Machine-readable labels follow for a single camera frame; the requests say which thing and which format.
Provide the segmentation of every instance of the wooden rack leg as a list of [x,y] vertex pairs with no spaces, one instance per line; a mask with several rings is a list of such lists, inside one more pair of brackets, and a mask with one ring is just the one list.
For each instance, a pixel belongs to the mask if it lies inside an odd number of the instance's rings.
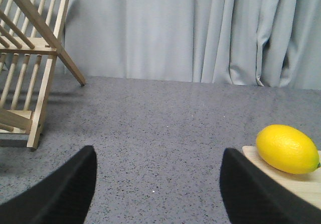
[[46,67],[39,90],[38,101],[33,115],[33,122],[29,133],[29,139],[27,142],[27,147],[29,148],[36,149],[38,147],[40,133],[42,131],[44,120],[46,117],[48,96],[54,77],[56,60],[57,56],[48,56],[46,62]]
[[61,53],[58,55],[61,61],[65,64],[68,70],[72,73],[72,75],[77,79],[77,81],[84,86],[86,84],[85,77],[81,74],[73,60],[70,58],[66,50],[62,50]]

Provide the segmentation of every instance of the yellow lemon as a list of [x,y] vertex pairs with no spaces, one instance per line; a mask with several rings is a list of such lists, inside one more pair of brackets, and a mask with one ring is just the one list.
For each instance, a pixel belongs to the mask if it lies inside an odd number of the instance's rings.
[[301,131],[287,125],[270,125],[256,138],[259,155],[276,169],[305,174],[320,167],[313,141]]

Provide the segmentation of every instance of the table surface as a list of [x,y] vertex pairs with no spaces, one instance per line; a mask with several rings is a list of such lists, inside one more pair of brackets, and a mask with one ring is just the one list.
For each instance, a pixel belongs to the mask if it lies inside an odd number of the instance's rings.
[[227,147],[270,124],[321,149],[321,91],[56,76],[37,151],[0,142],[0,201],[33,186],[84,145],[98,157],[86,223],[230,223],[219,190]]

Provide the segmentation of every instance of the light blue fabric backdrop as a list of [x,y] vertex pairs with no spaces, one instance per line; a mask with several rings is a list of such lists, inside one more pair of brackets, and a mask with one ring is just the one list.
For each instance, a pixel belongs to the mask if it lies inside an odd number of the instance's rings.
[[71,0],[86,75],[321,89],[321,0]]

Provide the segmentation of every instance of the cutting board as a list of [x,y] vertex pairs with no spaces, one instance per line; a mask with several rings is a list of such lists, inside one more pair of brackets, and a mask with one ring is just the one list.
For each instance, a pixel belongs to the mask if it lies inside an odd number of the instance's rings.
[[258,154],[255,146],[243,146],[244,155],[265,174],[284,186],[289,191],[321,209],[321,168],[316,171],[293,175],[267,164]]

